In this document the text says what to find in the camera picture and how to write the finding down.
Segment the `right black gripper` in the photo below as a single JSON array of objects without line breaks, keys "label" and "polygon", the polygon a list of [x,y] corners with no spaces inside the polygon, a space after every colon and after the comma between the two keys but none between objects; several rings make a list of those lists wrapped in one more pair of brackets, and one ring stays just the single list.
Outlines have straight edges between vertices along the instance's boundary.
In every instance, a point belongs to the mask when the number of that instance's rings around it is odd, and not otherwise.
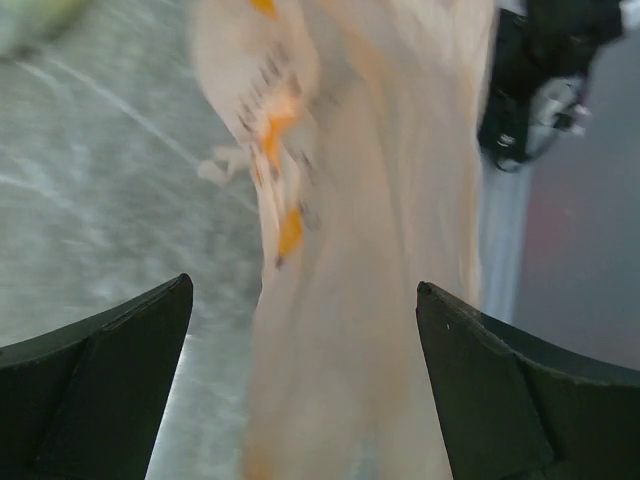
[{"label": "right black gripper", "polygon": [[541,157],[585,113],[598,51],[625,33],[622,1],[527,1],[502,7],[482,151],[505,172]]}]

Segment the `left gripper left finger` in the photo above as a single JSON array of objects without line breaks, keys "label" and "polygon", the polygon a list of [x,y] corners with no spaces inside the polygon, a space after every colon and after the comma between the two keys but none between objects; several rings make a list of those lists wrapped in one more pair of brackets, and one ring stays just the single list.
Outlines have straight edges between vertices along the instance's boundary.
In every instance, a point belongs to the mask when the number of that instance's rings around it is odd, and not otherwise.
[{"label": "left gripper left finger", "polygon": [[193,283],[181,274],[2,347],[2,478],[144,478],[192,307]]}]

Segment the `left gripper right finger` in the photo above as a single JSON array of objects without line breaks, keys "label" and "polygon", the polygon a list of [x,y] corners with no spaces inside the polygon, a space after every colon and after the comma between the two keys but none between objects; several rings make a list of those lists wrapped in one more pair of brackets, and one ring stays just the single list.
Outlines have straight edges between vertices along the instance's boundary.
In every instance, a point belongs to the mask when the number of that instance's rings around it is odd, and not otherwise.
[{"label": "left gripper right finger", "polygon": [[417,324],[456,479],[639,476],[639,373],[553,345],[440,287]]}]

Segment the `orange plastic bag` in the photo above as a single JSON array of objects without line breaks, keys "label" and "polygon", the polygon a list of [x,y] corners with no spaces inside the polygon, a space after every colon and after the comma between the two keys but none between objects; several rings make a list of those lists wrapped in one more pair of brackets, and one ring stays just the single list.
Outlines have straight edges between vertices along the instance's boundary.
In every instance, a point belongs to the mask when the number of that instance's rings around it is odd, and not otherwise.
[{"label": "orange plastic bag", "polygon": [[203,93],[246,169],[264,263],[245,479],[448,479],[416,289],[481,301],[476,131],[491,1],[198,1]]}]

